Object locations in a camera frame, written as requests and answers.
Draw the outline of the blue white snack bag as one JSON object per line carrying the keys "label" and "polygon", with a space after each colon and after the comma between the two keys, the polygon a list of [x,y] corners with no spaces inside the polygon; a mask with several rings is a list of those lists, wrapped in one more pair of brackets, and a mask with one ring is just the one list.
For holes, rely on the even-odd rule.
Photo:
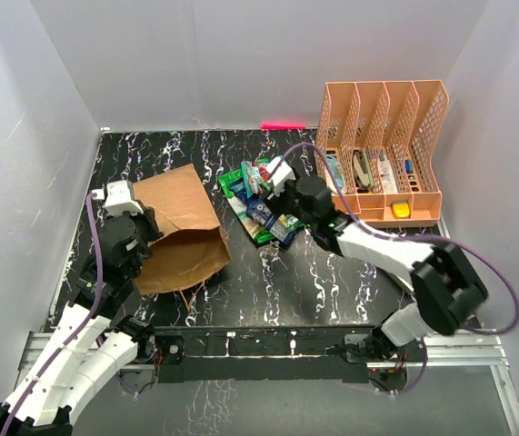
{"label": "blue white snack bag", "polygon": [[288,245],[296,233],[304,226],[291,214],[275,215],[256,195],[246,199],[246,215],[255,223],[263,226],[283,245]]}

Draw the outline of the green Chuba cassava chips bag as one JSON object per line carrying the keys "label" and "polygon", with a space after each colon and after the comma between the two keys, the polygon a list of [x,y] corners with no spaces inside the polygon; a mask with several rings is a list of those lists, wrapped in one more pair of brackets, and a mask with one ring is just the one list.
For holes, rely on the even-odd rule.
{"label": "green Chuba cassava chips bag", "polygon": [[232,186],[236,183],[244,183],[241,168],[235,169],[232,172],[223,174],[218,177],[218,182],[225,194],[225,197],[235,212],[235,215],[248,232],[252,240],[257,244],[267,243],[276,240],[263,226],[255,223],[245,213],[244,204],[235,197]]}

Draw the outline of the teal red candy bag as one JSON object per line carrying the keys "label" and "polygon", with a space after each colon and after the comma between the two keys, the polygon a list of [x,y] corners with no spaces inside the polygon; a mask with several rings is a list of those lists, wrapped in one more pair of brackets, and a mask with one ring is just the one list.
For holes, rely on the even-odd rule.
{"label": "teal red candy bag", "polygon": [[268,192],[269,175],[266,166],[270,163],[267,159],[256,161],[242,161],[240,168],[243,176],[245,189],[248,195],[260,196]]}

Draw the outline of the brown paper bag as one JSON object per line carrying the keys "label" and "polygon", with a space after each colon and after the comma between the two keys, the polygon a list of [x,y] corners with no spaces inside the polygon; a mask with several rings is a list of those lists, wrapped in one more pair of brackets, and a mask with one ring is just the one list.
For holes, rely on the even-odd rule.
{"label": "brown paper bag", "polygon": [[142,295],[183,292],[207,282],[231,262],[225,230],[193,164],[134,184],[151,207],[161,237],[135,280]]}

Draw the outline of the dark blue snack bag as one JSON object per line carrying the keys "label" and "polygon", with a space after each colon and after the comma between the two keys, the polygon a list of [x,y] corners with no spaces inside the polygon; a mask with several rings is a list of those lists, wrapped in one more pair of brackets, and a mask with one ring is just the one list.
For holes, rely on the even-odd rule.
{"label": "dark blue snack bag", "polygon": [[245,206],[245,213],[251,216],[257,211],[257,207],[261,204],[257,195],[248,195],[243,183],[236,183],[232,186],[235,197],[239,199]]}

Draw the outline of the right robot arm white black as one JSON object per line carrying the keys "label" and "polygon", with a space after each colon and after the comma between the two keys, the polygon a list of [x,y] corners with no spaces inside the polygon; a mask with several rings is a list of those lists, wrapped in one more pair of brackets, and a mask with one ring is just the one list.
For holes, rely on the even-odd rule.
{"label": "right robot arm white black", "polygon": [[273,213],[291,214],[306,224],[320,248],[370,263],[412,286],[414,302],[389,314],[361,341],[344,343],[347,354],[394,360],[409,342],[433,332],[456,333],[488,297],[458,246],[407,241],[354,220],[335,208],[331,191],[318,177],[274,180],[264,200]]}

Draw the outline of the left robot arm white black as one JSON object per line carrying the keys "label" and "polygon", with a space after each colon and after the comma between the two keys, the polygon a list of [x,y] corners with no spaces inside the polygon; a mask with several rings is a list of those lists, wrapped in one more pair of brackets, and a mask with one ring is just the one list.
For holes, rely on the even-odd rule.
{"label": "left robot arm white black", "polygon": [[0,435],[70,435],[90,401],[132,361],[155,354],[154,329],[128,315],[112,320],[135,289],[150,243],[162,237],[155,211],[108,216],[92,228],[95,256],[44,349],[0,402]]}

